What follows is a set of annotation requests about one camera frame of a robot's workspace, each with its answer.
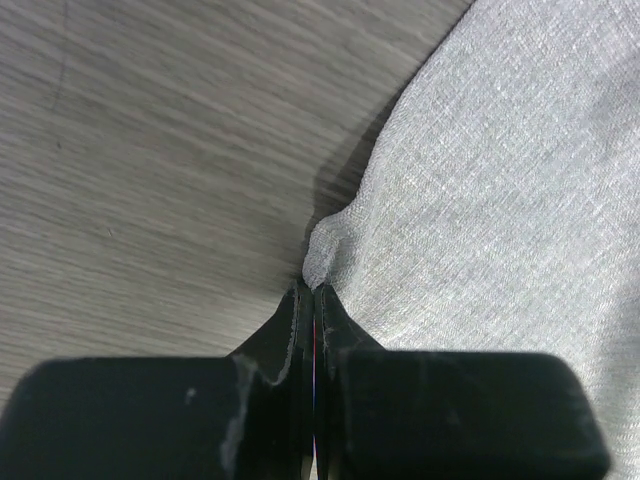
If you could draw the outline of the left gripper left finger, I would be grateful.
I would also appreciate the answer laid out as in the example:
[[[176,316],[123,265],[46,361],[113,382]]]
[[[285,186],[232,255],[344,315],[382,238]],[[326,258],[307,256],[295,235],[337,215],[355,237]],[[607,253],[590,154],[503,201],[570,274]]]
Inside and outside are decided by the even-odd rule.
[[[85,357],[32,368],[1,416],[5,479],[306,479],[313,296],[293,283],[223,357]]]

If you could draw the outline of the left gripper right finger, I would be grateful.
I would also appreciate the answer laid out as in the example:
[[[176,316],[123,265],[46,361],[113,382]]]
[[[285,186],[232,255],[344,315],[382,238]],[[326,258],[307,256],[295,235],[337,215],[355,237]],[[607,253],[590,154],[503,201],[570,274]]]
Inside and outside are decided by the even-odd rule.
[[[315,290],[315,422],[322,479],[601,479],[611,457],[561,359],[396,351]]]

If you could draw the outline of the grey cloth napkin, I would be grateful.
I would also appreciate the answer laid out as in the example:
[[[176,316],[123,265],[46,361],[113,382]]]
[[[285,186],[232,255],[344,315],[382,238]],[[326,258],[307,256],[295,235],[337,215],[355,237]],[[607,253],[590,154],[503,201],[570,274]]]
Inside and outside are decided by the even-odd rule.
[[[315,226],[303,277],[388,347],[564,359],[611,477],[637,478],[638,3],[473,3]]]

